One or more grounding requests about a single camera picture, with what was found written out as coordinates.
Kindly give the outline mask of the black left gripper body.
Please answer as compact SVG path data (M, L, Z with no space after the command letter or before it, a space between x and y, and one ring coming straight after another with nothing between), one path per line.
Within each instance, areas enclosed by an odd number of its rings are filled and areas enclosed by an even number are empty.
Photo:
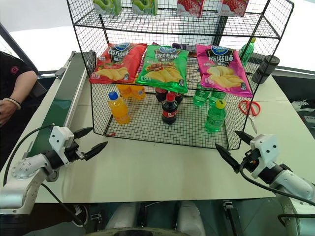
M85 154L79 150L79 145L75 141L71 143L70 147L65 148L64 154L69 162L86 159Z

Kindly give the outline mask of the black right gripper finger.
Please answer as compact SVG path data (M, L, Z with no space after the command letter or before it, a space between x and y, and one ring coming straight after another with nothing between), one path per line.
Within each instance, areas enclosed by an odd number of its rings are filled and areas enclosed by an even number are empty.
M243 131L235 131L235 133L239 136L239 138L246 144L250 145L251 140L254 139L254 137L250 134L247 134Z
M220 156L232 167L233 171L238 173L240 171L240 164L231 156L230 152L217 143L215 143L215 147Z

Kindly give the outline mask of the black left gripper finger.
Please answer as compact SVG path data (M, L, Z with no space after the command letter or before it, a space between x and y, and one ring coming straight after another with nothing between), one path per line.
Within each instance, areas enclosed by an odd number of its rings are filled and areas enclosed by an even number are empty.
M107 146L107 144L108 142L106 141L94 146L90 151L84 153L84 160L90 160L94 156L98 155Z
M79 130L76 130L73 134L74 134L74 138L75 139L80 139L82 137L84 137L85 135L87 135L89 132L91 132L93 130L92 127L86 127L86 128L81 128Z

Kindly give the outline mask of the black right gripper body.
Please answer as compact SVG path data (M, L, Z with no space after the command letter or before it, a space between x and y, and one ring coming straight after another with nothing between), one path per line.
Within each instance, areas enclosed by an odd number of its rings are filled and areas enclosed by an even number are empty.
M247 151L243 161L244 168L252 173L258 166L258 149Z

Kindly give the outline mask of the person's bare hand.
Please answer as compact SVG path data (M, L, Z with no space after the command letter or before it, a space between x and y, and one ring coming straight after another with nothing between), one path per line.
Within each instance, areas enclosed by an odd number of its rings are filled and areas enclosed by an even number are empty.
M8 120L12 117L12 115L17 111L21 109L21 105L11 99L11 98L5 98L0 101L0 125L5 125Z

